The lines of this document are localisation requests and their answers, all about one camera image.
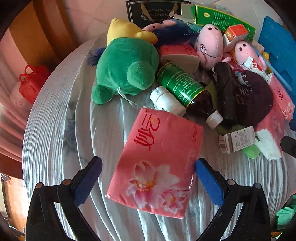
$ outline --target brown glass bottle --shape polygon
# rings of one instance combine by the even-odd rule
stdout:
[[[203,118],[212,129],[223,120],[219,112],[213,109],[210,93],[175,64],[161,61],[156,80],[185,106],[189,115]]]

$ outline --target bed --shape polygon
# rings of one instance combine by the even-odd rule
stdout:
[[[184,219],[153,215],[118,204],[105,197],[124,143],[137,117],[134,109],[120,96],[99,106],[91,100],[95,66],[87,63],[90,53],[106,45],[106,35],[94,38],[73,51],[52,73],[31,110],[23,144],[23,172],[28,196],[36,183],[60,184],[84,168],[93,156],[103,160],[103,171],[86,203],[80,210],[103,241],[109,240],[196,240],[218,210],[201,183],[193,187]],[[139,106],[153,108],[152,87],[130,97]],[[248,159],[242,152],[222,154],[217,132],[198,120],[205,134],[200,157],[226,179],[239,185],[261,183],[270,217],[296,190],[296,159],[267,161],[263,155]],[[296,138],[286,123],[285,134]],[[57,204],[57,211],[67,235],[73,232]],[[241,206],[238,205],[224,238],[234,228]]]

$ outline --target pink pig plush toy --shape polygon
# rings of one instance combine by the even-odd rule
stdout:
[[[235,58],[237,63],[244,69],[248,70],[248,68],[244,65],[244,63],[247,61],[248,57],[252,57],[257,64],[262,68],[263,71],[266,70],[266,63],[264,62],[263,58],[261,56],[258,56],[253,47],[245,42],[245,41],[239,41],[235,45]]]
[[[212,24],[205,25],[200,31],[194,49],[200,58],[200,65],[210,70],[218,62],[229,62],[229,54],[223,56],[223,36],[221,31]]]

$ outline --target blue gripper pad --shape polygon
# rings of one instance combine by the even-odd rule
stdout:
[[[89,193],[91,192],[94,184],[102,172],[103,162],[101,158],[95,156],[89,164],[92,164],[91,168],[88,170],[74,191],[74,203],[77,207],[85,203]]]
[[[196,161],[195,168],[196,174],[210,196],[212,203],[221,207],[224,202],[223,189],[200,159]]]

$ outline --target red bag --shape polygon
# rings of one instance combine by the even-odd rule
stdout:
[[[32,73],[27,73],[27,68],[32,69]],[[50,76],[50,71],[44,65],[39,67],[33,67],[27,65],[25,67],[25,73],[19,75],[21,95],[30,103],[33,104],[39,94],[42,86],[44,85],[47,78]]]

